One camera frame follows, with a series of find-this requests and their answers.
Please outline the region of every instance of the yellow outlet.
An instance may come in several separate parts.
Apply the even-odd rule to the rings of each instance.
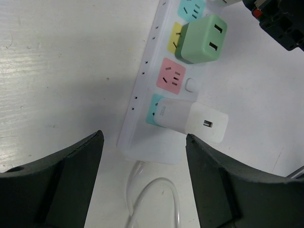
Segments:
[[[169,40],[169,43],[167,46],[167,50],[170,51],[172,54],[175,54],[177,44],[181,37],[181,28],[182,28],[181,24],[179,24],[177,22],[174,23],[174,26],[173,26],[173,29],[171,32],[171,36],[170,36],[170,40]]]

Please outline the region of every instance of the black device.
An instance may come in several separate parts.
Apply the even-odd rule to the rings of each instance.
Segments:
[[[98,131],[66,149],[0,173],[0,227],[83,228],[103,144]]]
[[[304,178],[280,177],[232,159],[194,135],[187,158],[202,228],[303,228]]]
[[[304,51],[303,0],[243,0],[260,27],[286,50]]]

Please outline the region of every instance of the white power strip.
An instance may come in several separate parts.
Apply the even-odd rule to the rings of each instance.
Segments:
[[[193,2],[204,3],[203,6],[199,6],[200,10],[203,10],[203,17],[221,14],[222,8],[216,4],[203,0]],[[159,3],[117,144],[128,159],[166,164],[176,164],[181,159],[181,148],[185,148],[186,136],[149,124],[146,119],[155,95],[194,102],[198,98],[208,63],[187,65],[176,59],[167,49],[174,24],[187,23],[178,12],[182,9],[188,14],[190,8],[187,8],[187,5],[184,8],[182,5],[188,3],[187,0],[161,0]],[[167,63],[173,61],[186,69],[178,94],[157,86],[164,59]]]

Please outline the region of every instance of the pink outlet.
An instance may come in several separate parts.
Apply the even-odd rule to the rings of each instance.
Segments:
[[[179,94],[185,73],[186,68],[168,58],[164,58],[156,85],[171,93]]]

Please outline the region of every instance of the usb port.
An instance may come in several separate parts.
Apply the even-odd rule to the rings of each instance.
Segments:
[[[215,24],[214,27],[215,27],[220,33],[223,32],[223,29],[222,29],[220,26],[218,26],[217,24]]]
[[[212,127],[213,126],[213,123],[212,122],[210,122],[210,121],[208,121],[208,120],[205,120],[204,121],[204,126],[206,126],[206,127]]]
[[[214,50],[218,50],[218,46],[216,46],[214,43],[210,42],[209,46],[212,47]]]

